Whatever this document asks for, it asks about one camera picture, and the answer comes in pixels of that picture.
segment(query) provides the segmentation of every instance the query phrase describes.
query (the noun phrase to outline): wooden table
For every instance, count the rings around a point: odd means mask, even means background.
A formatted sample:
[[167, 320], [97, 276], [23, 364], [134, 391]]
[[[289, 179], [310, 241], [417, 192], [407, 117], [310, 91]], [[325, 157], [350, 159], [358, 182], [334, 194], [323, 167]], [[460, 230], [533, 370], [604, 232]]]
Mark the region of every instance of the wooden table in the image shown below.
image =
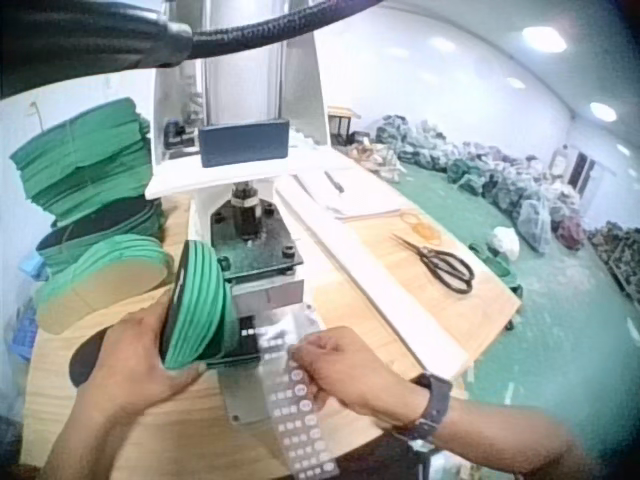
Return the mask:
[[[164, 200], [168, 212], [165, 248], [176, 260], [186, 237], [188, 200]], [[392, 231], [410, 236], [399, 217], [350, 222], [363, 243], [393, 276], [429, 310], [467, 350], [473, 360], [498, 335], [519, 301], [455, 239], [444, 246], [463, 251], [477, 268], [477, 291], [461, 299], [434, 282], [412, 255], [389, 241]], [[369, 301], [309, 235], [298, 234], [298, 247], [312, 275], [307, 287], [327, 327], [352, 327], [378, 356], [405, 378], [421, 372], [402, 341]], [[127, 312], [154, 301], [157, 290], [96, 312], [59, 336], [39, 332], [27, 385], [22, 461], [42, 465], [62, 429], [75, 398], [68, 379], [73, 351], [91, 334]], [[380, 434], [374, 423], [329, 402], [321, 413], [325, 438], [335, 455], [350, 451]], [[234, 427], [224, 410], [215, 373], [205, 374], [173, 400], [150, 409], [136, 424], [119, 455], [116, 479], [272, 478], [287, 473], [269, 422]]]

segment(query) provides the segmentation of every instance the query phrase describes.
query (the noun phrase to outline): black watch strap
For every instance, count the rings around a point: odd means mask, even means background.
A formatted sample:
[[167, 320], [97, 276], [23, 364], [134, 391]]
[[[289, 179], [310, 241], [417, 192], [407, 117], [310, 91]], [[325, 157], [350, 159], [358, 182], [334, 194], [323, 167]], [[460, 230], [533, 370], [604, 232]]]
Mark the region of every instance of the black watch strap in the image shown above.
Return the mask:
[[395, 429], [394, 433], [409, 442], [416, 440], [430, 442], [449, 410], [452, 385], [449, 380], [433, 373], [421, 374], [415, 383], [431, 393], [427, 408], [413, 426]]

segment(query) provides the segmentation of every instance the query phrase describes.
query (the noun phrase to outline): wristwatch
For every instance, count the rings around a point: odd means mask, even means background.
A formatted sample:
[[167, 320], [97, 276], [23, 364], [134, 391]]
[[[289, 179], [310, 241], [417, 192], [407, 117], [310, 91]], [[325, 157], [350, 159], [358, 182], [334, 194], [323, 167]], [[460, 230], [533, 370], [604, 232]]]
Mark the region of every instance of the wristwatch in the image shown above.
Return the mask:
[[427, 408], [412, 426], [394, 428], [393, 434], [407, 441], [415, 450], [425, 451], [426, 444], [431, 443], [431, 437], [449, 410], [452, 385], [449, 380], [431, 372], [420, 374], [414, 383], [431, 392]]

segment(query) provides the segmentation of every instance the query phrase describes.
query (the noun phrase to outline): ceiling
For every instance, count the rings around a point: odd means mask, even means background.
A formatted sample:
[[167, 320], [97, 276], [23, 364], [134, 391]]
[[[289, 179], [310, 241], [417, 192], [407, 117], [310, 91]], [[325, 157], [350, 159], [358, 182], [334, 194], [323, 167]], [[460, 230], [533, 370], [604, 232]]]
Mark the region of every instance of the ceiling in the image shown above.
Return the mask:
[[[399, 8], [465, 30], [536, 75], [573, 113], [640, 148], [640, 51], [612, 0], [395, 0]], [[528, 46], [522, 30], [554, 27], [562, 53]], [[591, 102], [612, 107], [618, 119], [593, 116]]]

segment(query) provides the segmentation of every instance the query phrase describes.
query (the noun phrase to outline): beige insole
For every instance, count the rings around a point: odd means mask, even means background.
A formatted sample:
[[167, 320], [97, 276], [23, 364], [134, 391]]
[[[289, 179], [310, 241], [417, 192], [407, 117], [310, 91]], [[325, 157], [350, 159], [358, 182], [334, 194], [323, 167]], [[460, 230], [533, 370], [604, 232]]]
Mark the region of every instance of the beige insole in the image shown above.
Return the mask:
[[90, 313], [148, 292], [169, 273], [165, 265], [144, 259], [109, 265], [41, 305], [37, 312], [38, 326], [59, 335]]

